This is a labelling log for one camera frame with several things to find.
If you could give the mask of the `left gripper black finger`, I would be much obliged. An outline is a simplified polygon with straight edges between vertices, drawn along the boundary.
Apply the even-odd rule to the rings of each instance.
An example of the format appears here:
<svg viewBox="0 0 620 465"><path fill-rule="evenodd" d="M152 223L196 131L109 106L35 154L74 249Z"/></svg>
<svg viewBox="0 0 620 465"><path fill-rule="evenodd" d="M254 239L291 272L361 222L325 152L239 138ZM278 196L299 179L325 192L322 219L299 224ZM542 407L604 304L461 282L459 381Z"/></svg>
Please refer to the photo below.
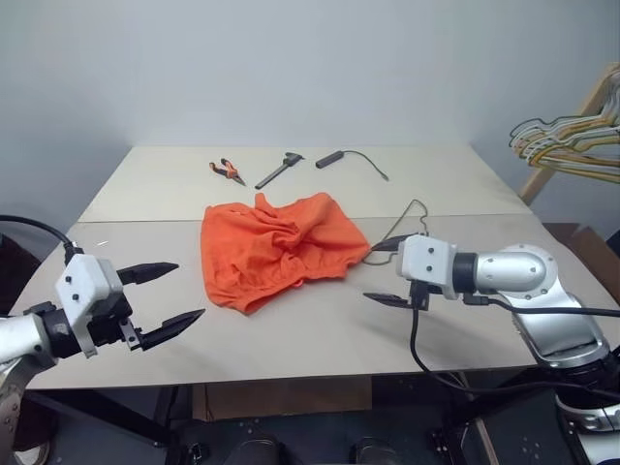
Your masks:
<svg viewBox="0 0 620 465"><path fill-rule="evenodd" d="M191 326L197 319L203 314L204 309L198 309L190 312L186 312L171 319L162 322L159 328L149 331L145 334L139 335L139 346L143 351L147 351L154 347L157 347L164 342L171 340L178 336L185 329Z"/></svg>
<svg viewBox="0 0 620 465"><path fill-rule="evenodd" d="M117 275L123 285L140 285L156 280L178 268L177 263L140 263L118 270Z"/></svg>

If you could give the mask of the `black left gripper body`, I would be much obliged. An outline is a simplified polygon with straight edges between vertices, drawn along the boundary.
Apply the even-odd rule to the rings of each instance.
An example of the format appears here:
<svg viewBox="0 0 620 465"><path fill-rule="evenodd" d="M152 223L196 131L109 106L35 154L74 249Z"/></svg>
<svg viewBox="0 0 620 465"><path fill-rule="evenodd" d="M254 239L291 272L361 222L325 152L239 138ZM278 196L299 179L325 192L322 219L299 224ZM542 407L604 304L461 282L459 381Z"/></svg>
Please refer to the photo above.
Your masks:
<svg viewBox="0 0 620 465"><path fill-rule="evenodd" d="M133 308L124 294L120 295L109 310L94 315L87 328L95 347L121 341L126 343L131 351L141 349L141 336L131 321L132 315Z"/></svg>

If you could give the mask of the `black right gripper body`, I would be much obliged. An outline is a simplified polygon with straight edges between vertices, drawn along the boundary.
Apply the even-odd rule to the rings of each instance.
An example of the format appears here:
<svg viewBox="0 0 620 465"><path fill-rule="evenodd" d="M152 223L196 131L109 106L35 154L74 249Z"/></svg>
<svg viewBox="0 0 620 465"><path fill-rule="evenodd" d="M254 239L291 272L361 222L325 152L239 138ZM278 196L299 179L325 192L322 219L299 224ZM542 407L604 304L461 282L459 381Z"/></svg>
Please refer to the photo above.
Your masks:
<svg viewBox="0 0 620 465"><path fill-rule="evenodd" d="M427 311L429 306L430 292L428 283L420 280L412 280L410 284L410 303L413 310Z"/></svg>

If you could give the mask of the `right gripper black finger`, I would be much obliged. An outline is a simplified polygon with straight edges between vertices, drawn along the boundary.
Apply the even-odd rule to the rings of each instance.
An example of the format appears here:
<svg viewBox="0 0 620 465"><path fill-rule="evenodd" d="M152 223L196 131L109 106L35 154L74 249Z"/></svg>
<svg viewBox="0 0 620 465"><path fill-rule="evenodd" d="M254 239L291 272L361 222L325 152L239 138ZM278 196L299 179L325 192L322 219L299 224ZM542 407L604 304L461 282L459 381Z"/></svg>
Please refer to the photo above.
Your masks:
<svg viewBox="0 0 620 465"><path fill-rule="evenodd" d="M373 245L371 248L371 251L372 252L395 252L398 250L399 244L404 240L405 240L404 235L397 235L397 236L389 237Z"/></svg>
<svg viewBox="0 0 620 465"><path fill-rule="evenodd" d="M404 298L395 294L378 294L378 293L364 293L365 297L379 302L385 306L395 308L410 308L411 302L408 298Z"/></svg>

